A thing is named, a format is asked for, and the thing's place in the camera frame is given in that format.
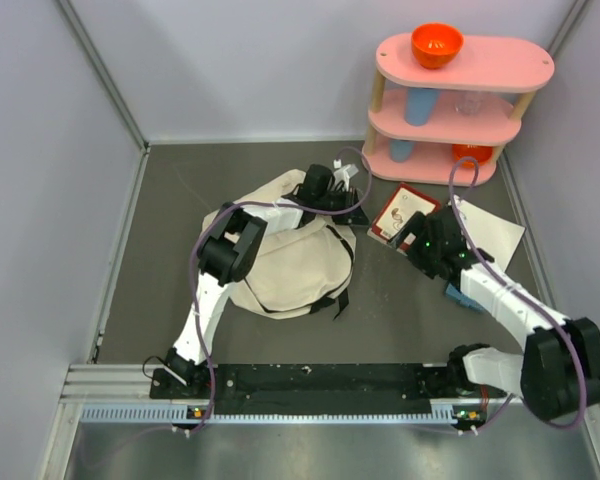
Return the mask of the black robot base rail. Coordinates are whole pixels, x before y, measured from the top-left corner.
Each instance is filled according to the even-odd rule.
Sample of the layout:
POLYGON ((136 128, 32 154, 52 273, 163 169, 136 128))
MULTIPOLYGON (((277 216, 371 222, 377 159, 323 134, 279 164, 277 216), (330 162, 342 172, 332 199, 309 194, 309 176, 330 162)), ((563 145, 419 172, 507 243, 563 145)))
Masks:
POLYGON ((390 364, 220 364, 218 415, 363 415, 429 413, 453 398, 444 367, 390 364))

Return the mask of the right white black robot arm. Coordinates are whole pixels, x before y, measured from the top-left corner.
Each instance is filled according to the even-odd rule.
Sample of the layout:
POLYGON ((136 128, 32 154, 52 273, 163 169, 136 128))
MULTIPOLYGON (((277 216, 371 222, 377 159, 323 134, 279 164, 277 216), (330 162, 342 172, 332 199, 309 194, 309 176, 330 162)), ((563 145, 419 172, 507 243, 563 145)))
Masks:
POLYGON ((568 414, 582 417, 587 407, 600 404, 598 326, 549 308, 511 280, 472 243, 456 207, 415 212, 389 243, 406 243, 406 257, 416 269, 476 302, 522 349, 507 354, 485 344, 456 348, 446 372, 454 393, 467 396, 481 385, 492 386, 520 397, 544 422, 568 414))

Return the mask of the cream canvas student backpack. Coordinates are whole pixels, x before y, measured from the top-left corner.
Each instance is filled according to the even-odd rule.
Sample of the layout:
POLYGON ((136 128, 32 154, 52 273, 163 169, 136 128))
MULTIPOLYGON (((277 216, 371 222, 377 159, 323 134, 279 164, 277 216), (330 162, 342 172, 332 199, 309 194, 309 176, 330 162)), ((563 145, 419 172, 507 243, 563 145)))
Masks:
MULTIPOLYGON (((290 170, 241 200, 278 205, 293 201, 292 190, 305 173, 290 170)), ((313 314, 334 303, 344 310, 355 249, 355 234, 342 224, 342 215, 304 212, 297 228, 264 237, 252 269, 230 291, 229 299, 239 308, 275 320, 313 314)))

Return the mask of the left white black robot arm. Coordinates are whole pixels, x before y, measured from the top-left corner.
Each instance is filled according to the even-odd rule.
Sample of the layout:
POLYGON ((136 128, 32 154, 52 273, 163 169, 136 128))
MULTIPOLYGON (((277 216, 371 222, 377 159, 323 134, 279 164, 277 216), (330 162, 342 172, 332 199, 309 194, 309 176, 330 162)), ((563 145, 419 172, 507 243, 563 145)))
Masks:
POLYGON ((349 305, 355 225, 366 226, 353 164, 290 170, 207 216, 194 247, 195 293, 164 365, 185 396, 206 387, 205 369, 228 302, 283 320, 349 305))

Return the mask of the red cover book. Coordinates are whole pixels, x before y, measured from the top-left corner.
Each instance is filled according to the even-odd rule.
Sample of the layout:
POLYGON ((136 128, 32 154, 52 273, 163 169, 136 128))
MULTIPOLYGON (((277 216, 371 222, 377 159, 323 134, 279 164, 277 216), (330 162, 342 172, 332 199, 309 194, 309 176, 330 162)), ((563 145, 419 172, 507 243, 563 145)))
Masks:
POLYGON ((389 241, 416 212, 429 214, 440 207, 438 200, 401 182, 372 222, 367 235, 388 246, 389 241))

